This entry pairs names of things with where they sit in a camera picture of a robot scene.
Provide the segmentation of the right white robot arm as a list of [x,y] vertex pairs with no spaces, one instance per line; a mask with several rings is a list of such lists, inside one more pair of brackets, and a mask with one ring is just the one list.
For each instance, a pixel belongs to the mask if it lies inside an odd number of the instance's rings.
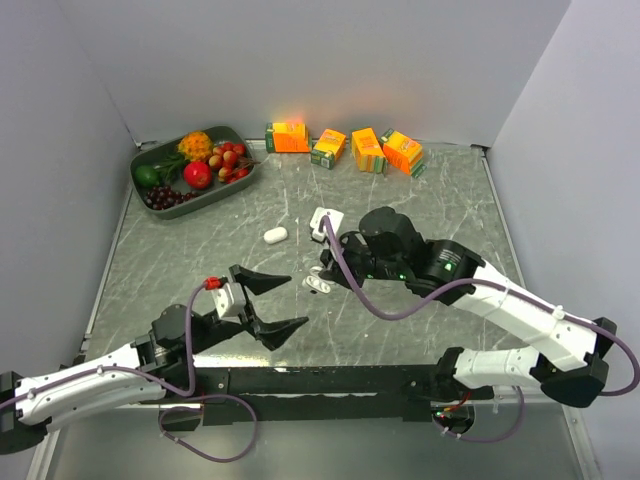
[[322,278],[358,296],[368,279],[399,281],[423,299],[479,316],[522,341],[511,350],[447,349],[436,375],[444,396],[494,386],[537,387],[558,403],[586,408],[602,395],[613,322],[572,319],[463,245],[423,238],[391,207],[368,212],[357,231],[338,235],[341,220],[340,212],[323,208],[310,220],[312,239],[327,246]]

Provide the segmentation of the white square charging case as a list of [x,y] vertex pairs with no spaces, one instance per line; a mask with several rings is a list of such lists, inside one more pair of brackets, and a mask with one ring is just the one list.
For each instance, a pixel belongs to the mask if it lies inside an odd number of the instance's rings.
[[308,287],[315,293],[327,295],[331,292],[330,284],[315,275],[307,275],[302,281],[302,285]]

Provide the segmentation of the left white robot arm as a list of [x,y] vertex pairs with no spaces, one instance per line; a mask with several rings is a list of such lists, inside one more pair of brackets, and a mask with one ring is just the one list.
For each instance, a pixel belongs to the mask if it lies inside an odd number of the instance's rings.
[[240,265],[205,279],[185,304],[166,307],[150,330],[92,361],[36,377],[1,376],[1,452],[28,450],[71,420],[111,408],[194,397],[195,357],[247,333],[275,351],[308,317],[265,322],[251,301],[287,282]]

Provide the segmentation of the white oval earbud case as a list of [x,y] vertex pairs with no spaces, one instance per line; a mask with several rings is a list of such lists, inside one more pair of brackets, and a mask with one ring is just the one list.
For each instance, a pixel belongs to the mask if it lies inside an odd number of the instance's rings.
[[288,231],[285,227],[279,226],[267,230],[263,235],[263,240],[268,245],[280,243],[288,238]]

